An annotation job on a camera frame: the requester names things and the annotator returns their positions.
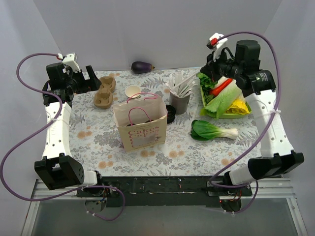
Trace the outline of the stack of paper cups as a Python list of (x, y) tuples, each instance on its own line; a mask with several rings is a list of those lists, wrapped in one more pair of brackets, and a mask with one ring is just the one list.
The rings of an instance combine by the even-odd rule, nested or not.
[(132, 85), (125, 89), (125, 95), (130, 99), (136, 99), (141, 96), (141, 89), (138, 86)]

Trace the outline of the paper bag with pink handles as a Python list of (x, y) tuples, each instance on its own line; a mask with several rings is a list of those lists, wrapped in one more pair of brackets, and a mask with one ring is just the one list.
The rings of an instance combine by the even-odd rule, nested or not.
[[(167, 109), (162, 98), (153, 93), (142, 93), (138, 99), (128, 99), (115, 104), (113, 108), (114, 123), (119, 131), (126, 152), (164, 144), (167, 130)], [(130, 123), (154, 121), (128, 126)]]

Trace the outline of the stack of black lids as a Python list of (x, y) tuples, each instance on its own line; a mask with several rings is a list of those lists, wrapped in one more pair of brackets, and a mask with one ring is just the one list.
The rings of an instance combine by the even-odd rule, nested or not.
[(176, 109), (171, 105), (166, 105), (166, 109), (167, 109), (167, 124), (170, 124), (175, 119)]

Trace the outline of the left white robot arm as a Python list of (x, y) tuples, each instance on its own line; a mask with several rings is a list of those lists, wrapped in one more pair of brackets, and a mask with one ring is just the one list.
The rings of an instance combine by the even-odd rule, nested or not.
[(96, 91), (101, 85), (90, 65), (86, 70), (88, 79), (84, 78), (81, 70), (76, 72), (74, 67), (62, 62), (46, 67), (49, 80), (43, 87), (43, 104), (49, 127), (42, 159), (35, 162), (34, 169), (50, 190), (88, 186), (88, 191), (98, 197), (105, 190), (100, 173), (84, 170), (82, 164), (72, 157), (69, 147), (69, 120), (74, 95)]

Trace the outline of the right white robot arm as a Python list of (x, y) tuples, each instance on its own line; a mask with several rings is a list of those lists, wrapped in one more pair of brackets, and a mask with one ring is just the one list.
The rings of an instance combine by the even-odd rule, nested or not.
[(232, 78), (249, 104), (259, 132), (261, 157), (251, 158), (247, 165), (223, 176), (222, 188), (227, 195), (234, 195), (247, 183), (289, 173), (304, 162), (301, 152), (291, 145), (278, 110), (280, 93), (270, 71), (260, 69), (260, 45), (255, 40), (240, 40), (235, 56), (228, 59), (227, 39), (213, 36), (207, 46), (212, 53), (201, 69), (212, 79), (221, 76)]

